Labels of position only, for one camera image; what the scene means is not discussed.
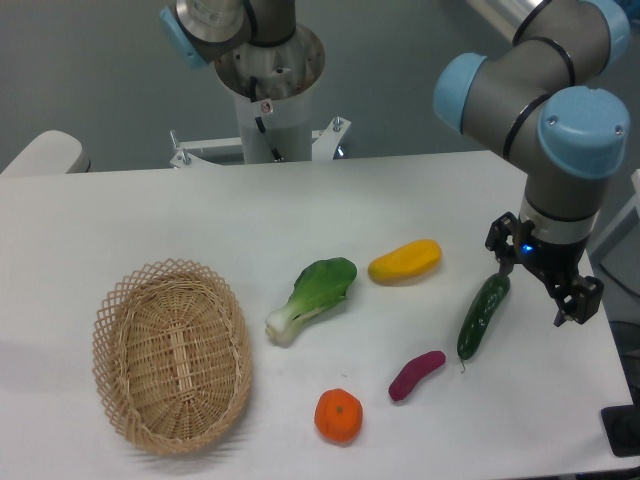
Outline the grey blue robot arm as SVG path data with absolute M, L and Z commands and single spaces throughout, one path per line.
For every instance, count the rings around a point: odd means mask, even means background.
M 522 265 L 558 307 L 556 323 L 584 323 L 602 283 L 578 271 L 610 177 L 621 165 L 630 117 L 613 94 L 588 87 L 625 51 L 630 26 L 612 1 L 476 1 L 473 8 L 512 43 L 491 61 L 451 61 L 433 108 L 450 128 L 526 174 L 517 214 L 486 240 L 503 273 Z M 213 66 L 234 95 L 247 163 L 330 160 L 348 124 L 319 137 L 308 95 L 322 75 L 319 38 L 291 1 L 176 1 L 164 32 L 191 66 Z

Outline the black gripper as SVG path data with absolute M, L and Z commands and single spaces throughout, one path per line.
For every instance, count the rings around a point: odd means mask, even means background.
M 601 280 L 579 274 L 586 241 L 551 243 L 536 237 L 533 227 L 533 223 L 518 223 L 510 212 L 492 222 L 485 247 L 499 264 L 498 275 L 508 279 L 514 266 L 522 265 L 556 301 L 556 327 L 569 321 L 586 323 L 598 312 L 604 293 Z

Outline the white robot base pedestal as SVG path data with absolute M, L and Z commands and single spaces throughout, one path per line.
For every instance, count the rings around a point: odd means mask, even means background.
M 233 99 L 237 138 L 179 141 L 170 132 L 179 167 L 205 159 L 226 163 L 240 153 L 246 164 L 331 161 L 344 156 L 341 145 L 351 122 L 334 117 L 321 130 L 311 125 L 313 94 L 325 66 L 324 47 L 302 24 L 273 47 L 244 43 L 212 62 L 219 82 Z

